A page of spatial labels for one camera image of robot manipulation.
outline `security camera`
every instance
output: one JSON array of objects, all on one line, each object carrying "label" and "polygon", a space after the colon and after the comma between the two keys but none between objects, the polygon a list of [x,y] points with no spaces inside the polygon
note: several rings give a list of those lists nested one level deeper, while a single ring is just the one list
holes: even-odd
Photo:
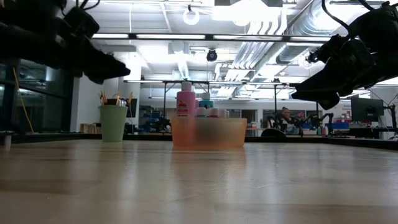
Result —
[{"label": "security camera", "polygon": [[208,62],[214,62],[217,60],[217,53],[215,49],[210,49],[209,52],[207,53],[207,61]]}]

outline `table surface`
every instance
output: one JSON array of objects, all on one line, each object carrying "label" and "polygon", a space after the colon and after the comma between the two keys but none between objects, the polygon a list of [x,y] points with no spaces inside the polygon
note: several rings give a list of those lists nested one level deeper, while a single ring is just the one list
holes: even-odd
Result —
[{"label": "table surface", "polygon": [[0,151],[0,223],[397,223],[398,154],[327,144],[172,150],[99,140]]}]

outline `bottle cap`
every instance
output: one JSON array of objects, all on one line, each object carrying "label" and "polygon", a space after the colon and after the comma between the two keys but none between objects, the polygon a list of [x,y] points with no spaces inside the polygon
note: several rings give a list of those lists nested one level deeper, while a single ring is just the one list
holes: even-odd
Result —
[{"label": "bottle cap", "polygon": [[197,108],[197,117],[205,117],[206,115],[206,108]]},{"label": "bottle cap", "polygon": [[192,91],[192,83],[191,82],[182,82],[181,90],[183,91]]},{"label": "bottle cap", "polygon": [[210,100],[210,93],[206,92],[206,93],[202,93],[201,94],[201,98],[203,100]]},{"label": "bottle cap", "polygon": [[209,117],[210,118],[218,118],[218,108],[211,108],[209,110]]},{"label": "bottle cap", "polygon": [[226,118],[226,110],[223,109],[218,110],[218,116],[220,118]]}]

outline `translucent container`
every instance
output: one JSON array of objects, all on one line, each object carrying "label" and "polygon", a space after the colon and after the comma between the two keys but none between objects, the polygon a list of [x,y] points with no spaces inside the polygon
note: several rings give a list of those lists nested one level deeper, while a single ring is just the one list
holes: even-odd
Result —
[{"label": "translucent container", "polygon": [[174,147],[219,149],[244,145],[246,118],[174,117],[171,122]]}]

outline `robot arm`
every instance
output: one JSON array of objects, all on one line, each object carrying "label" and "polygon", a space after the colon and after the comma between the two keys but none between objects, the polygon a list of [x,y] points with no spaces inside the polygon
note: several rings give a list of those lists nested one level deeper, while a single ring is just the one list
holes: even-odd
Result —
[{"label": "robot arm", "polygon": [[398,76],[398,11],[396,5],[385,2],[379,9],[355,19],[348,35],[335,35],[312,52],[309,62],[322,61],[325,68],[296,86],[292,98],[318,102],[328,110],[341,96],[352,94],[357,88],[370,88],[378,82]]},{"label": "robot arm", "polygon": [[62,68],[76,77],[84,73],[99,84],[130,74],[124,63],[91,44],[100,27],[86,12],[88,0],[73,7],[63,19],[56,13],[66,0],[0,1],[5,6],[0,7],[0,59],[23,58]]}]

